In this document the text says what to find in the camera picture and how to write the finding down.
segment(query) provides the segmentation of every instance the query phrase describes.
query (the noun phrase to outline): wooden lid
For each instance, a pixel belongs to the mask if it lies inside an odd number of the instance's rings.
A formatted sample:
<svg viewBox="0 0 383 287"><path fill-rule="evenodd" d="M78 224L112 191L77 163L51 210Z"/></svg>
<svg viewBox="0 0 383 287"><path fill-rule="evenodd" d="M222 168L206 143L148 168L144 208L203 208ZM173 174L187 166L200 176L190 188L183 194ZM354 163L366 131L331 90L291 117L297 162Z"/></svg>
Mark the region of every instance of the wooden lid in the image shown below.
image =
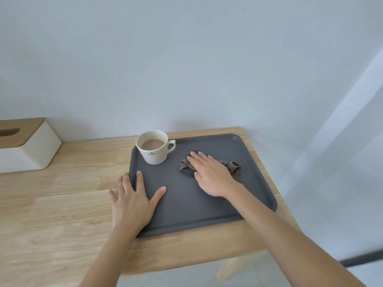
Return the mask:
<svg viewBox="0 0 383 287"><path fill-rule="evenodd" d="M0 149L24 145L45 118L0 120Z"/></svg>

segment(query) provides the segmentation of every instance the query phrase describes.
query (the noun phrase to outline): coffee cup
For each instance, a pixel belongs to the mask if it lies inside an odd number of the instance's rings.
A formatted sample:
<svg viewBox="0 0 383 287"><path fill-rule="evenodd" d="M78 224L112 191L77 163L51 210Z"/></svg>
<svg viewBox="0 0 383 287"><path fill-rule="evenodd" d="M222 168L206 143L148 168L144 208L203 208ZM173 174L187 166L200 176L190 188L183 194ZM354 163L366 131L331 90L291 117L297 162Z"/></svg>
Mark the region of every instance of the coffee cup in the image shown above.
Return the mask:
<svg viewBox="0 0 383 287"><path fill-rule="evenodd" d="M175 149L175 140L169 141L166 133L154 130L139 135L136 146L146 163L157 165L164 162L167 155Z"/></svg>

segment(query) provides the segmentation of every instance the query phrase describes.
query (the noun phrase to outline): left hand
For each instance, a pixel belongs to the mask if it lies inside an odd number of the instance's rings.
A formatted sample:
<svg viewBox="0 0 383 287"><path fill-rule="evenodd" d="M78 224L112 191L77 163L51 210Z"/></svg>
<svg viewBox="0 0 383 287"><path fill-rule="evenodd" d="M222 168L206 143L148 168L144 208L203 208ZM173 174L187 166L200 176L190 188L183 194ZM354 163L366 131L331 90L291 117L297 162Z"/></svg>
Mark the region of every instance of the left hand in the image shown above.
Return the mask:
<svg viewBox="0 0 383 287"><path fill-rule="evenodd" d="M145 193L144 177L137 171L137 187L133 190L130 183L129 173L125 173L118 179L118 198L112 189L109 189L109 198L112 202L113 228L128 228L135 235L150 222L157 203L164 196L166 187L158 189L151 200Z"/></svg>

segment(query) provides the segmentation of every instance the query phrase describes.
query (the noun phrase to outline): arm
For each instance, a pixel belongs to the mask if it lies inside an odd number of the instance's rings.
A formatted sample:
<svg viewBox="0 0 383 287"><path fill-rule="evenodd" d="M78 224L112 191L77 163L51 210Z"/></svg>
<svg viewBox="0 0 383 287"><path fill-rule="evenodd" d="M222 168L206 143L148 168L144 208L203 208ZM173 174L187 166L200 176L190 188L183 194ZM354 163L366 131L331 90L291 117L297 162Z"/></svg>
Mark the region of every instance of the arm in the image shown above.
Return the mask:
<svg viewBox="0 0 383 287"><path fill-rule="evenodd" d="M338 261L256 199L211 156L191 152L199 186L226 198L258 233L293 287L365 287Z"/></svg>
<svg viewBox="0 0 383 287"><path fill-rule="evenodd" d="M137 189L133 190L129 174L118 179L118 199L109 190L112 202L113 230L79 287L113 287L126 262L128 252L138 233L151 220L157 203L165 194L161 187L152 199L146 198L144 178L137 172Z"/></svg>

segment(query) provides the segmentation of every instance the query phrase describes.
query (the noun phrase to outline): white ceramic mug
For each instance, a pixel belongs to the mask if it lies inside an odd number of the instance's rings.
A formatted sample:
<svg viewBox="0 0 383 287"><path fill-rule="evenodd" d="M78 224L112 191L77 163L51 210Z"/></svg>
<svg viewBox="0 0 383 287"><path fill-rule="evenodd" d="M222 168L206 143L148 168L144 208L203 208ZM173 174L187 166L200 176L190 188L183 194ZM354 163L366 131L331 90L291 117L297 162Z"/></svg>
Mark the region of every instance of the white ceramic mug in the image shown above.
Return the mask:
<svg viewBox="0 0 383 287"><path fill-rule="evenodd" d="M163 141L163 145L155 150L141 149L142 145L149 140L157 139ZM168 150L168 146L173 144L173 147ZM136 140L136 146L140 151L142 157L146 163L151 165L157 165L166 160L167 155L175 149L175 140L168 140L166 133L162 131L148 131L138 136Z"/></svg>

